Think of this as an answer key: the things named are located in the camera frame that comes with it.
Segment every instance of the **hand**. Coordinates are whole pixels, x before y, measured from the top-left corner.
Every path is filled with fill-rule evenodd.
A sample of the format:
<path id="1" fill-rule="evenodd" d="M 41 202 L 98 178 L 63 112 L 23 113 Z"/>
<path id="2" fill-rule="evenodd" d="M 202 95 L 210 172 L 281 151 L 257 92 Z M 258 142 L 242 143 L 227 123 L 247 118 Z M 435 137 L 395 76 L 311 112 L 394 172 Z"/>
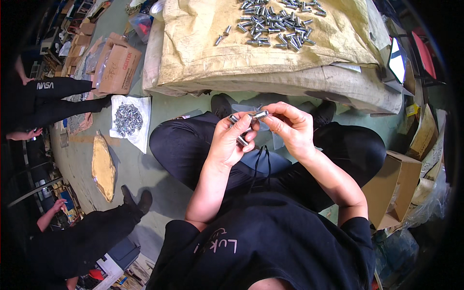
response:
<path id="1" fill-rule="evenodd" d="M 279 134 L 289 153 L 296 160 L 310 160 L 316 148 L 313 144 L 313 117 L 284 102 L 261 108 L 268 110 L 269 116 L 262 119 L 271 131 Z"/>
<path id="2" fill-rule="evenodd" d="M 27 85 L 27 83 L 30 82 L 30 81 L 35 81 L 35 78 L 28 78 L 28 77 L 24 78 L 23 79 L 23 85 Z"/>
<path id="3" fill-rule="evenodd" d="M 59 199 L 55 201 L 55 204 L 53 205 L 52 210 L 55 213 L 59 212 L 60 210 L 63 210 L 63 212 L 65 212 L 66 210 L 66 205 L 64 204 L 65 201 L 66 201 L 65 199 Z"/>
<path id="4" fill-rule="evenodd" d="M 39 136 L 40 134 L 42 134 L 42 128 L 38 128 L 36 131 L 31 130 L 29 132 L 11 132 L 6 135 L 6 138 L 15 141 L 29 140 Z"/>
<path id="5" fill-rule="evenodd" d="M 259 130 L 259 123 L 253 123 L 253 131 L 246 133 L 245 140 L 249 143 L 248 146 L 241 147 L 237 144 L 237 137 L 243 134 L 250 126 L 251 117 L 248 113 L 253 112 L 239 112 L 234 115 L 240 120 L 236 122 L 231 128 L 229 126 L 232 122 L 229 118 L 224 118 L 216 124 L 214 130 L 213 141 L 209 149 L 207 157 L 208 162 L 212 162 L 222 168 L 230 169 L 234 166 L 243 156 L 244 152 L 249 152 L 255 148 L 253 138 L 256 137 Z"/>

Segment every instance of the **black pants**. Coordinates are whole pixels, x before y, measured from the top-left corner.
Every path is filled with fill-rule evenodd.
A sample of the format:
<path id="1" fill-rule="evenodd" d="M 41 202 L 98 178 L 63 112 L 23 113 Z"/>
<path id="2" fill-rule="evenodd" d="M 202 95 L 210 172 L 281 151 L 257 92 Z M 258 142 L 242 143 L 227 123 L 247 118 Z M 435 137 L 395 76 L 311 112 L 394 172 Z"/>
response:
<path id="1" fill-rule="evenodd" d="M 150 136 L 151 152 L 171 175 L 194 190 L 218 121 L 219 118 L 211 112 L 185 120 L 166 121 Z M 322 152 L 351 175 L 360 187 L 377 174 L 386 156 L 385 145 L 377 133 L 365 127 L 342 126 L 336 122 L 316 130 L 314 145 L 322 148 Z M 242 162 L 234 165 L 225 198 L 248 192 L 253 175 L 254 169 Z M 299 162 L 272 174 L 270 188 L 266 186 L 266 179 L 263 174 L 257 175 L 252 192 L 277 191 L 315 212 L 334 204 Z"/>
<path id="2" fill-rule="evenodd" d="M 71 77 L 52 77 L 46 81 L 31 81 L 29 91 L 35 94 L 34 113 L 26 116 L 21 127 L 39 128 L 61 121 L 67 117 L 87 112 L 97 113 L 108 104 L 110 97 L 83 102 L 61 100 L 71 95 L 92 90 L 92 82 Z"/>
<path id="3" fill-rule="evenodd" d="M 87 214 L 71 228 L 37 233 L 29 243 L 32 267 L 44 277 L 69 279 L 88 274 L 95 262 L 128 236 L 140 222 L 142 213 L 124 204 Z"/>

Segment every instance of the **bag of bolts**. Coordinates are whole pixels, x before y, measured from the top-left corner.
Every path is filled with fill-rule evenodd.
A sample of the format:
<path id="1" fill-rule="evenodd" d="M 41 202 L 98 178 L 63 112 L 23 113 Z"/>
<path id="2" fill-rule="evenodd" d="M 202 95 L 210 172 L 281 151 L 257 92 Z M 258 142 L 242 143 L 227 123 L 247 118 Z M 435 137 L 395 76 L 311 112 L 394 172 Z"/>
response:
<path id="1" fill-rule="evenodd" d="M 110 136 L 128 139 L 146 154 L 151 113 L 150 97 L 115 95 L 111 97 L 111 104 Z"/>

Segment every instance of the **black drawstring cord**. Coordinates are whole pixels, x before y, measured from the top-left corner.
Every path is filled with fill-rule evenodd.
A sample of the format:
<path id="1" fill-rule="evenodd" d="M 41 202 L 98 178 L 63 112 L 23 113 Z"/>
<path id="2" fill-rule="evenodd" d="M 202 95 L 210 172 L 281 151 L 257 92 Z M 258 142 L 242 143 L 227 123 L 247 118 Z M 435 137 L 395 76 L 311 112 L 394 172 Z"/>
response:
<path id="1" fill-rule="evenodd" d="M 258 153 L 258 159 L 256 160 L 256 163 L 255 163 L 255 174 L 253 176 L 253 180 L 251 182 L 251 186 L 250 186 L 250 190 L 248 191 L 248 193 L 251 193 L 251 189 L 253 188 L 253 186 L 255 185 L 255 180 L 256 180 L 256 174 L 258 173 L 258 163 L 259 163 L 259 158 L 261 157 L 261 153 L 263 152 L 263 148 L 266 148 L 266 155 L 267 155 L 267 162 L 268 162 L 268 165 L 269 165 L 269 173 L 267 174 L 267 184 L 268 184 L 268 190 L 271 189 L 271 178 L 270 178 L 270 174 L 271 174 L 271 159 L 269 157 L 269 150 L 267 148 L 266 145 L 263 145 L 261 147 L 261 149 L 259 150 L 259 153 Z"/>

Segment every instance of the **white paper bag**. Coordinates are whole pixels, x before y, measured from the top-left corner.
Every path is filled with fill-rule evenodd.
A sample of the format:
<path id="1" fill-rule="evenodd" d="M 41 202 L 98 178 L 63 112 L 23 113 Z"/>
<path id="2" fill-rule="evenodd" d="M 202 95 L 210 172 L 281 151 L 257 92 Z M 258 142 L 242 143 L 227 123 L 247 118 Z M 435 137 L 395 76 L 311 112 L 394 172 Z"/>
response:
<path id="1" fill-rule="evenodd" d="M 125 138 L 128 139 L 132 144 L 140 149 L 144 154 L 147 153 L 147 140 L 148 140 L 148 129 L 150 127 L 150 113 L 151 113 L 151 98 L 136 98 L 126 97 L 123 95 L 115 95 L 111 97 L 111 114 L 112 123 L 110 129 L 110 137 Z M 132 135 L 126 135 L 125 137 L 119 135 L 114 123 L 116 118 L 116 111 L 122 104 L 130 105 L 133 104 L 140 112 L 143 120 L 142 129 L 135 130 Z"/>

